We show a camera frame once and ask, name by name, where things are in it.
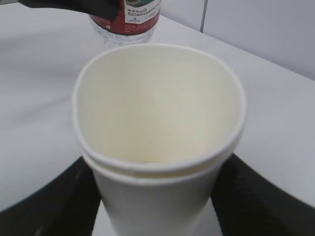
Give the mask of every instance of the table surface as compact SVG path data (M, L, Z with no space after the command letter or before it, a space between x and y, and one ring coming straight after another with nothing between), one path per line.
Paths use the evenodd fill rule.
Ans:
M315 81L164 17L151 42L200 49L236 72L249 104L236 154L315 207ZM70 97L80 69L106 50L85 14L0 6L0 210L80 156Z

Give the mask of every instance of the cup rim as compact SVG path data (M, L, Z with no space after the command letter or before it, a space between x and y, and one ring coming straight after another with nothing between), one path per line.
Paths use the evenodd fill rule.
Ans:
M110 169L103 168L101 165L97 164L95 160L90 158L88 155L83 154L83 160L87 163L87 165L93 170L94 173L98 173L101 176L108 177L114 181L134 185L134 186L165 186L176 183L182 183L189 180L193 180L199 178L201 176L206 175L207 173L212 173L214 170L218 169L218 166L222 165L224 161L227 160L228 157L222 158L218 160L216 165L211 165L207 168L204 168L200 171L191 172L189 174L183 175L173 175L173 176L137 176L133 175L133 173L119 173L112 171Z
M210 150L206 155L201 156L201 157L197 157L197 158L193 158L193 159L189 159L189 160L185 160L181 162L159 163L158 165L150 164L150 163L143 165L141 163L131 162L131 161L122 160L122 159L116 159L114 157L110 157L105 154L100 154L93 150L93 148L89 145L89 143L84 138L84 135L79 125L79 119L78 119L78 102L77 102L78 99L77 98L78 98L78 93L79 93L82 81L85 77L85 74L88 71L88 69L96 61L107 56L108 54L111 54L117 51L123 51L129 48L139 48L139 47L170 47L170 48L177 48L181 50L188 50L188 51L191 51L191 52L194 52L194 53L197 53L197 54L200 54L200 55L203 55L203 56L206 56L215 60L230 74L240 94L240 99L241 99L240 116L238 118L239 120L237 122L237 125L234 127L234 129L229 134L226 141L223 142L223 144L220 147ZM81 147L83 148L84 153L86 153L96 163L100 163L102 165L109 166L117 170L123 170L125 172L134 172L134 173L142 173L142 174L148 174L148 173L164 174L164 173L183 171L183 170L187 170L187 169L191 169L191 168L195 168L197 166L203 165L207 163L208 161L211 161L220 153L224 152L231 145L233 145L233 142L238 138L245 124L247 102L246 102L245 90L238 76L229 68L229 66L227 66L224 62L222 62L217 57L211 54L208 54L206 52L187 47L187 46L180 46L180 45L173 45L173 44L160 44L160 43L147 43L147 44L134 44L134 45L128 45L128 46L123 46L119 48L114 48L114 49L101 53L100 55L96 56L91 61L89 61L81 70L78 76L77 82L75 84L73 94L72 94L72 109L73 109L72 120L73 120L76 137Z

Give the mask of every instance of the white paper cup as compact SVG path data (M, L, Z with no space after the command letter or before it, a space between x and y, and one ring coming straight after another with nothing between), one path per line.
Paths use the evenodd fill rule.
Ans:
M127 46L85 66L73 107L118 236L191 236L244 126L236 75L191 48Z

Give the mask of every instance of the bottle label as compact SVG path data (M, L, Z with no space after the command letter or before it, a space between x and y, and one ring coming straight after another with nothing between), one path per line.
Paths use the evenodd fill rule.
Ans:
M117 34L136 35L151 29L158 22L161 0L121 0L114 21L90 16L100 27Z

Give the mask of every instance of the white wall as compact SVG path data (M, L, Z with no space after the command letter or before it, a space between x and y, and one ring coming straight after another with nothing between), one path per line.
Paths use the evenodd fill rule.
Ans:
M1 4L8 4L8 3L14 3L17 2L18 0L0 0L0 5Z
M204 32L315 80L315 0L209 0Z
M161 14L200 30L205 0L162 0Z

